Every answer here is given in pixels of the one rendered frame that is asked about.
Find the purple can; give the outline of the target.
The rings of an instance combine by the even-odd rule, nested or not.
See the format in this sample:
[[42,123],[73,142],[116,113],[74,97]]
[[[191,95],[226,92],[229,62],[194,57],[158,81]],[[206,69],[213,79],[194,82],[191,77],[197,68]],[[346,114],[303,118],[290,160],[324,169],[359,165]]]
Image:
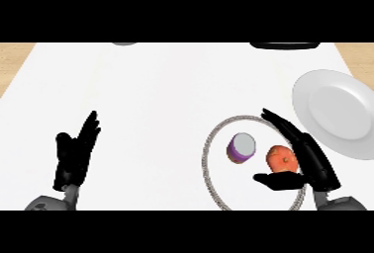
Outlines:
[[229,141],[226,146],[226,155],[229,160],[241,164],[244,163],[256,153],[256,140],[255,137],[246,133],[238,132]]

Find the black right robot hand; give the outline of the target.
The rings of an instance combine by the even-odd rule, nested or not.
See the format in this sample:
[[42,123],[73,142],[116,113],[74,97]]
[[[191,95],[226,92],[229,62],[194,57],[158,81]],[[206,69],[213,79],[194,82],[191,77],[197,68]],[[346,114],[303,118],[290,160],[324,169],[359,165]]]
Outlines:
[[274,191],[297,190],[305,184],[309,184],[317,192],[337,190],[340,182],[327,156],[312,136],[302,132],[293,123],[268,109],[263,110],[262,118],[272,123],[291,142],[302,172],[260,173],[253,176],[253,179]]

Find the black flat object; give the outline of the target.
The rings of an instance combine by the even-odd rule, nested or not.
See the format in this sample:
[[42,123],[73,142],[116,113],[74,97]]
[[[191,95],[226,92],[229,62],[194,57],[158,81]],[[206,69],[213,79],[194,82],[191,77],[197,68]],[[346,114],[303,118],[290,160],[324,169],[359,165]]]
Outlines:
[[275,50],[312,49],[320,46],[320,42],[250,42],[256,48]]

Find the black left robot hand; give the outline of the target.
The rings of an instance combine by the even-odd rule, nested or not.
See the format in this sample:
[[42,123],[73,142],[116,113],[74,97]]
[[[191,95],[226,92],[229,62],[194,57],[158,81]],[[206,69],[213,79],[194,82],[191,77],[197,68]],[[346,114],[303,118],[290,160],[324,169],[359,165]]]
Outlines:
[[101,133],[98,113],[90,112],[77,137],[65,132],[56,136],[58,170],[53,189],[64,192],[70,185],[80,186],[85,182],[90,153]]

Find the white plate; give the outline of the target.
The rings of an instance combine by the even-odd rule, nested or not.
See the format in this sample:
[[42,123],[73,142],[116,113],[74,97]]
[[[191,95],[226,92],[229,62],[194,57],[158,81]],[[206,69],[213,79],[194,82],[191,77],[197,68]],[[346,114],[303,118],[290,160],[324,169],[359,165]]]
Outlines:
[[374,160],[374,91],[351,75],[327,69],[296,81],[293,106],[315,139],[342,155]]

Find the orange fruit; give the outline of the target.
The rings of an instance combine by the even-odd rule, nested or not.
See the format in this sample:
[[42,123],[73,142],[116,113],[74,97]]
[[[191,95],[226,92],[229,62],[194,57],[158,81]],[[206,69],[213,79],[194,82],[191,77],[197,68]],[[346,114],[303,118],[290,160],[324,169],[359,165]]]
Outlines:
[[283,145],[275,145],[268,152],[266,162],[274,173],[297,172],[299,160],[293,150]]

